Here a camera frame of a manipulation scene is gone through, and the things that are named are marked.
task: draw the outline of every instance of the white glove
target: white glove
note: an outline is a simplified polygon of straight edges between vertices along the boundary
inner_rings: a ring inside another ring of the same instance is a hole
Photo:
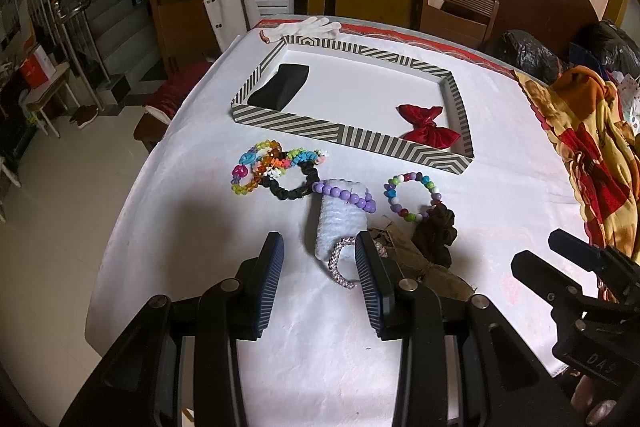
[[[276,42],[284,35],[300,35],[303,37],[317,37],[320,39],[337,39],[342,25],[339,22],[329,22],[327,17],[309,17],[301,22],[282,23],[277,28],[260,30],[260,38],[267,44]]]

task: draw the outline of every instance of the ribbed rubber pad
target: ribbed rubber pad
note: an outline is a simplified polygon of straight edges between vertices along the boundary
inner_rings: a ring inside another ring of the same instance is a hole
[[[367,253],[365,252],[362,241],[356,240],[356,267],[358,268],[358,276],[360,277],[360,286],[364,295],[364,304],[369,314],[369,323],[376,331],[382,329],[382,295],[376,285]]]
[[[260,291],[257,295],[257,333],[258,337],[269,325],[269,318],[271,317],[271,309],[273,308],[273,300],[276,296],[276,290],[278,289],[278,281],[280,280],[280,270],[282,270],[282,263],[284,261],[284,240],[280,234],[274,234],[273,247],[271,248],[271,255],[267,265],[267,269],[264,274],[264,279],[260,286]]]

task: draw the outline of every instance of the white tablecloth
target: white tablecloth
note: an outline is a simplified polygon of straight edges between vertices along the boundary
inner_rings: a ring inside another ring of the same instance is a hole
[[[529,249],[596,295],[594,278],[546,245],[556,228],[586,235],[567,173],[518,84],[408,44],[340,38],[452,71],[476,154],[469,168],[449,174],[234,123],[229,101],[273,46],[253,30],[203,77],[143,166],[113,229],[89,308],[86,338],[104,354],[150,296],[200,295],[257,255],[269,231],[280,232],[286,255],[269,327],[257,342],[240,342],[238,349],[252,426],[388,426],[400,352],[399,341],[376,337],[361,290],[338,286],[320,269],[314,257],[318,195],[278,201],[261,188],[249,196],[230,190],[232,168],[256,142],[326,149],[330,156],[319,168],[321,178],[366,184],[378,201],[377,213],[369,216],[374,226],[384,222],[383,214],[392,215],[383,196],[392,174],[430,175],[456,214],[453,272],[498,306],[549,371],[561,367],[550,351],[556,339],[550,307],[511,276],[513,255]],[[417,208],[425,203],[424,191],[404,190],[402,202]],[[394,219],[411,233],[414,224]]]

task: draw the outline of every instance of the small wooden table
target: small wooden table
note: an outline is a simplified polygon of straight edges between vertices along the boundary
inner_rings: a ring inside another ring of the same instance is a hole
[[[60,138],[60,133],[55,127],[53,127],[53,124],[49,120],[49,117],[44,112],[44,107],[47,105],[49,100],[51,100],[51,97],[55,95],[56,97],[58,97],[58,100],[62,104],[62,107],[64,107],[65,110],[68,110],[68,107],[66,107],[66,103],[64,102],[64,100],[62,100],[62,97],[60,97],[58,93],[58,91],[62,89],[62,87],[66,87],[66,90],[68,91],[69,95],[71,96],[75,104],[78,107],[80,107],[80,103],[78,102],[78,99],[76,98],[76,96],[74,95],[74,92],[69,87],[68,71],[69,71],[68,62],[63,62],[62,64],[58,64],[56,66],[56,72],[53,74],[50,80],[36,87],[35,89],[32,89],[27,95],[27,98],[24,99],[24,106],[27,108],[28,111],[31,112],[31,114],[33,115],[33,118],[35,118],[36,123],[38,124],[38,127],[42,129],[44,134],[48,135],[49,133],[47,132],[47,127],[42,123],[42,120],[40,120],[40,118],[38,117],[38,113],[40,113],[44,121],[47,123],[47,126],[49,126],[51,132],[58,138]]]

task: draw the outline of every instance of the brown scrunchie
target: brown scrunchie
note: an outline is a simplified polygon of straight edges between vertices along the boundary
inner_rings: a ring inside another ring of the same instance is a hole
[[[456,216],[442,203],[437,204],[430,214],[428,219],[418,223],[411,240],[425,259],[449,268],[451,255],[445,245],[450,246],[458,237],[458,230],[453,228]]]

